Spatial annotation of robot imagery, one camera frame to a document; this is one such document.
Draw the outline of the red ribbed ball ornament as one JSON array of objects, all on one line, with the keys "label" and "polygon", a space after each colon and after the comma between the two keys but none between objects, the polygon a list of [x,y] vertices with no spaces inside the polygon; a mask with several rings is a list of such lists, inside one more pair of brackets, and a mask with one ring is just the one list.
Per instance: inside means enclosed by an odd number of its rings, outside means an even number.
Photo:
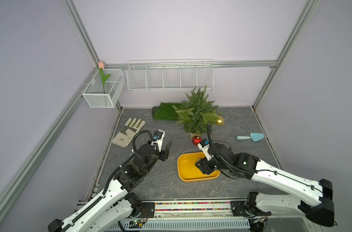
[{"label": "red ribbed ball ornament", "polygon": [[193,143],[193,145],[195,145],[195,146],[197,146],[201,141],[202,141],[202,138],[199,137],[199,136],[194,136],[194,137],[192,138],[192,143]]}]

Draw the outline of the gold ball ornament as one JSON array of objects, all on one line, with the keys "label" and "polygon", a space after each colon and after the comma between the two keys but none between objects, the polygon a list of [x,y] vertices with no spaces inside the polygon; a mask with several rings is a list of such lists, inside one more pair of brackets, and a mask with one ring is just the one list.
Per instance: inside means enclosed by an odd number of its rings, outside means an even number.
[{"label": "gold ball ornament", "polygon": [[225,123],[225,119],[222,116],[219,116],[215,124],[217,126],[222,126],[224,125],[224,123]]}]

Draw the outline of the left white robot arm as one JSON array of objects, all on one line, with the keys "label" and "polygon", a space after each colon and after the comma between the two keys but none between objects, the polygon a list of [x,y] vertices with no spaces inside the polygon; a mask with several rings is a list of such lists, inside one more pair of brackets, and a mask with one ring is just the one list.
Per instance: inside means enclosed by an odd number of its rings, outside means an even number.
[{"label": "left white robot arm", "polygon": [[131,142],[131,156],[111,174],[104,189],[80,210],[64,220],[55,219],[50,232],[104,232],[128,217],[139,216],[142,201],[132,192],[149,174],[157,161],[166,161],[171,143],[162,148],[165,131],[142,130]]}]

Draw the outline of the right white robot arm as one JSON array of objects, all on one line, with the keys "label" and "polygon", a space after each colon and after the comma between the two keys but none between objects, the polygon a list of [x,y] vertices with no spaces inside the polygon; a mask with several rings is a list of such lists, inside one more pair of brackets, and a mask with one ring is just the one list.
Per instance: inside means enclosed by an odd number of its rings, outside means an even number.
[{"label": "right white robot arm", "polygon": [[206,130],[206,139],[199,136],[192,138],[193,144],[204,154],[204,158],[195,163],[202,174],[220,171],[230,179],[245,178],[286,193],[283,196],[265,196],[256,191],[250,192],[244,203],[231,203],[235,217],[248,218],[253,222],[257,217],[267,219],[272,213],[283,212],[305,216],[320,226],[333,227],[337,224],[331,181],[305,179],[280,170],[248,153],[234,154],[231,149],[214,141],[210,124],[207,124]]}]

